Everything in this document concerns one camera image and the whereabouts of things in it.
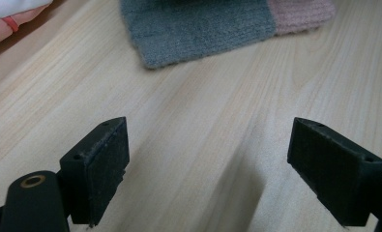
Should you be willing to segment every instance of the light wood surface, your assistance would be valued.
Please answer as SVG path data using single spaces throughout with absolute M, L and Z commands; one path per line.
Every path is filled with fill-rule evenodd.
M 335 2 L 313 32 L 149 71 L 117 0 L 56 0 L 0 43 L 0 206 L 16 178 L 58 171 L 127 116 L 132 161 L 88 230 L 372 231 L 373 216 L 341 227 L 286 162 L 296 116 L 382 158 L 382 0 Z

